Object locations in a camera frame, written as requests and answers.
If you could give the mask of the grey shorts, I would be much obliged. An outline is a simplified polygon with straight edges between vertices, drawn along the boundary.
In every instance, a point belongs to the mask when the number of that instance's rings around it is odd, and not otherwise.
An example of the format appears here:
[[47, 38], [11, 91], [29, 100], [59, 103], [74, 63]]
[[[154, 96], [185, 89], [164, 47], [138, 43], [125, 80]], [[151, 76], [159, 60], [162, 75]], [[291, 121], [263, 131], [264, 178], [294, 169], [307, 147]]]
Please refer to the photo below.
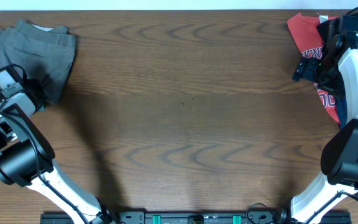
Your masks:
[[0, 68], [21, 66], [30, 80], [37, 80], [47, 102], [57, 104], [71, 72], [76, 37], [65, 26], [39, 27], [19, 20], [0, 29]]

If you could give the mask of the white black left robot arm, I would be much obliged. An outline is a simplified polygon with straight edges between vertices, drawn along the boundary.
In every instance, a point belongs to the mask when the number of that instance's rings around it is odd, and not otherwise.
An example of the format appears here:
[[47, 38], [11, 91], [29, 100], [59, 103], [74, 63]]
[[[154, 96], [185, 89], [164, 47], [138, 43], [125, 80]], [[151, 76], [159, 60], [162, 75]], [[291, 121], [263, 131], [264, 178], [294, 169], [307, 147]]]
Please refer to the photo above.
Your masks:
[[77, 186], [29, 119], [43, 103], [30, 80], [0, 82], [0, 181], [47, 197], [74, 223], [119, 223], [99, 199]]

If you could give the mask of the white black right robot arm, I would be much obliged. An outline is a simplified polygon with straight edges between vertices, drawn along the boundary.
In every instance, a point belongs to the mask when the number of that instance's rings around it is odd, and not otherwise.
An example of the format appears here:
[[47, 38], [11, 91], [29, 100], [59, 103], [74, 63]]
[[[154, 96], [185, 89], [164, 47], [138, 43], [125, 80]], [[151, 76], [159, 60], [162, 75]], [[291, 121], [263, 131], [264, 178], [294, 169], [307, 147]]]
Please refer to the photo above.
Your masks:
[[349, 223], [332, 212], [341, 200], [358, 201], [358, 12], [340, 17], [296, 14], [287, 22], [301, 53], [294, 81], [309, 80], [339, 132], [324, 147], [320, 172], [290, 201], [286, 223]]

